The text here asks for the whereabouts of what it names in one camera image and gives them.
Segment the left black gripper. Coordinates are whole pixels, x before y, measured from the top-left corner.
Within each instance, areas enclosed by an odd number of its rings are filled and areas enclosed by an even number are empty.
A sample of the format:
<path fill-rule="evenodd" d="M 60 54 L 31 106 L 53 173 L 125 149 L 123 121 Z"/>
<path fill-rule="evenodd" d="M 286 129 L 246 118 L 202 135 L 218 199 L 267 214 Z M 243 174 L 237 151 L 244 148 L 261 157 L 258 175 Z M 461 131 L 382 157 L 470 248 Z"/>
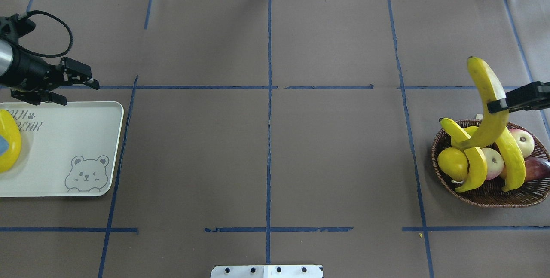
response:
<path fill-rule="evenodd" d="M 92 78 L 89 65 L 68 57 L 61 58 L 58 65 L 52 65 L 8 45 L 8 88 L 12 98 L 35 106 L 41 103 L 66 106 L 66 97 L 53 91 L 73 85 L 100 89 L 99 81 Z"/>

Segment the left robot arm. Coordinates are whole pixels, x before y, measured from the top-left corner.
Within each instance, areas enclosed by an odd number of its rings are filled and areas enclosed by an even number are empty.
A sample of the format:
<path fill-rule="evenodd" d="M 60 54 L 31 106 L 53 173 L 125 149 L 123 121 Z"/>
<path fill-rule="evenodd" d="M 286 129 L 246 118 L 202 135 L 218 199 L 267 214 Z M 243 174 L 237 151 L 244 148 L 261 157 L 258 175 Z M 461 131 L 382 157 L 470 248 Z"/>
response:
<path fill-rule="evenodd" d="M 62 57 L 58 65 L 52 65 L 4 40 L 0 47 L 0 83 L 10 89 L 12 98 L 33 105 L 67 105 L 66 97 L 54 92 L 61 86 L 83 85 L 100 89 L 89 65 L 68 57 Z"/>

